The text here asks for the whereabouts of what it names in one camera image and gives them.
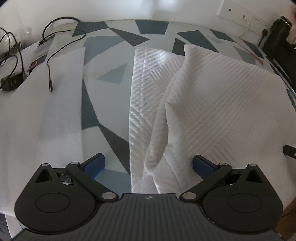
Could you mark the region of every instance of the white cable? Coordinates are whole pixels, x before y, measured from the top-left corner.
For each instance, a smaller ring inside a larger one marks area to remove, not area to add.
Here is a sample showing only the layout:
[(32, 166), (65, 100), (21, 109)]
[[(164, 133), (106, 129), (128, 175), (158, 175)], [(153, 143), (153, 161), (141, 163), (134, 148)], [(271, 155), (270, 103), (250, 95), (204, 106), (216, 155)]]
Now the white cable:
[(237, 38), (240, 38), (241, 36), (243, 36), (246, 33), (246, 31), (249, 29), (249, 25), (250, 25), (249, 20), (247, 19), (247, 17), (245, 15), (242, 18), (245, 19), (248, 22), (248, 26), (245, 29), (245, 31), (241, 35), (239, 35)]

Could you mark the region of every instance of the white textured blanket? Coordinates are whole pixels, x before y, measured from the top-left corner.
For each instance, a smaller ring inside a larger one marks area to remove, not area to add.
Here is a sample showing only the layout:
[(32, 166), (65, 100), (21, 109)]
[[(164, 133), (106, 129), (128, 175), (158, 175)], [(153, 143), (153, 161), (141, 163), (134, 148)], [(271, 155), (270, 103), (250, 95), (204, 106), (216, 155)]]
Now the white textured blanket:
[(185, 57), (137, 48), (130, 106), (132, 191), (180, 194), (202, 179), (200, 154), (233, 168), (257, 163), (284, 207), (296, 195), (296, 161), (282, 152), (296, 114), (279, 76), (195, 46)]

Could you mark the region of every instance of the power strip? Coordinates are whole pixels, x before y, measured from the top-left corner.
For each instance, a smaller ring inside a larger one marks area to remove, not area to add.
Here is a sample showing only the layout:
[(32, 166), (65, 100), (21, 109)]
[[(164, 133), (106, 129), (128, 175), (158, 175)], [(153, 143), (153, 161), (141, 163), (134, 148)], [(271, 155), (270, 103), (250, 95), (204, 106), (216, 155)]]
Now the power strip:
[(7, 79), (7, 77), (8, 76), (4, 77), (0, 81), (3, 91), (15, 90), (24, 82), (24, 76), (22, 72), (14, 73), (9, 79)]

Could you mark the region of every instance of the charging cable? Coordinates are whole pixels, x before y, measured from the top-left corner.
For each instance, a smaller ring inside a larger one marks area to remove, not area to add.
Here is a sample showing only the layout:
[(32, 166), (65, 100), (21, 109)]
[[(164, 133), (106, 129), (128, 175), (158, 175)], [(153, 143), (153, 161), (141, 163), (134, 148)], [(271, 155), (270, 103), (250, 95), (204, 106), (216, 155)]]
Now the charging cable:
[(11, 71), (11, 73), (9, 74), (9, 76), (5, 79), (5, 81), (3, 83), (1, 83), (0, 85), (0, 89), (2, 89), (2, 86), (4, 85), (4, 83), (12, 76), (13, 72), (15, 71), (15, 69), (17, 68), (17, 64), (18, 64), (18, 59), (17, 59), (17, 56), (16, 55), (11, 55), (11, 56), (8, 56), (8, 58), (10, 57), (15, 57), (16, 58), (16, 63), (15, 63), (15, 67), (13, 68), (13, 70)]
[(8, 32), (4, 29), (4, 28), (1, 28), (0, 27), (0, 29), (1, 30), (3, 30), (4, 32), (5, 32), (5, 34), (3, 35), (3, 37), (0, 39), (0, 43), (1, 43), (1, 41), (4, 39), (4, 37), (7, 35), (8, 36), (8, 51), (7, 51), (7, 54), (6, 54), (6, 56), (4, 57), (4, 63), (0, 66), (0, 68), (6, 63), (6, 60), (9, 58), (9, 52), (10, 52), (10, 45), (11, 45), (11, 43), (10, 43), (10, 38), (9, 38), (9, 34), (8, 34)]
[(249, 25), (250, 25), (249, 20), (247, 19), (247, 17), (245, 15), (242, 18), (245, 19), (248, 22), (248, 26), (245, 29), (245, 31), (241, 35), (239, 35), (237, 38), (240, 38), (241, 36), (243, 36), (246, 33), (246, 31), (249, 29)]
[(76, 40), (73, 40), (73, 41), (71, 41), (70, 43), (66, 44), (65, 46), (61, 47), (58, 51), (56, 51), (55, 53), (53, 53), (53, 54), (48, 58), (48, 60), (46, 61), (46, 65), (47, 65), (47, 67), (48, 67), (49, 90), (50, 90), (50, 92), (52, 92), (53, 88), (52, 88), (52, 79), (51, 79), (51, 76), (50, 76), (50, 66), (49, 66), (49, 64), (48, 64), (49, 60), (50, 60), (54, 55), (56, 55), (59, 51), (61, 51), (63, 48), (67, 47), (68, 45), (70, 45), (70, 44), (72, 44), (72, 43), (74, 43), (74, 42), (76, 42), (76, 41), (79, 41), (79, 40), (83, 39), (83, 38), (86, 36), (86, 32), (84, 32), (84, 31), (82, 31), (82, 30), (79, 30), (79, 29), (69, 29), (69, 30), (64, 30), (64, 31), (56, 31), (56, 32), (53, 32), (53, 33), (51, 33), (51, 34), (49, 34), (49, 35), (47, 35), (47, 36), (45, 37), (45, 36), (44, 36), (44, 33), (45, 33), (46, 29), (49, 27), (49, 25), (51, 25), (51, 24), (54, 23), (55, 21), (58, 21), (58, 20), (61, 20), (61, 19), (71, 19), (71, 20), (75, 20), (76, 22), (80, 22), (79, 19), (74, 18), (74, 17), (60, 17), (60, 18), (56, 18), (56, 19), (52, 20), (49, 24), (46, 25), (46, 27), (44, 28), (44, 30), (43, 30), (43, 32), (42, 32), (42, 40), (43, 40), (43, 41), (46, 42), (48, 37), (50, 37), (50, 36), (52, 36), (52, 35), (54, 35), (54, 34), (56, 34), (56, 33), (64, 33), (64, 32), (68, 32), (68, 31), (80, 31), (80, 32), (83, 34), (83, 36), (82, 36), (81, 38), (76, 39)]

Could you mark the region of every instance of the white wall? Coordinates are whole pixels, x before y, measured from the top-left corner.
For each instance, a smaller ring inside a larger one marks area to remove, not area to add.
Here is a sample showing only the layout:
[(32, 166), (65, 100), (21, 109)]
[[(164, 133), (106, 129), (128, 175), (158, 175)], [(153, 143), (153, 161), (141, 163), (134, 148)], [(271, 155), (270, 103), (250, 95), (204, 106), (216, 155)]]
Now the white wall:
[[(272, 23), (280, 15), (293, 23), (290, 0), (235, 0)], [(217, 13), (223, 0), (8, 0), (0, 8), (0, 26), (8, 31), (32, 27), (32, 42), (41, 38), (43, 28), (54, 18), (74, 16), (83, 21), (153, 19), (190, 23), (239, 35), (244, 27), (222, 19)], [(254, 32), (244, 39), (257, 43)]]

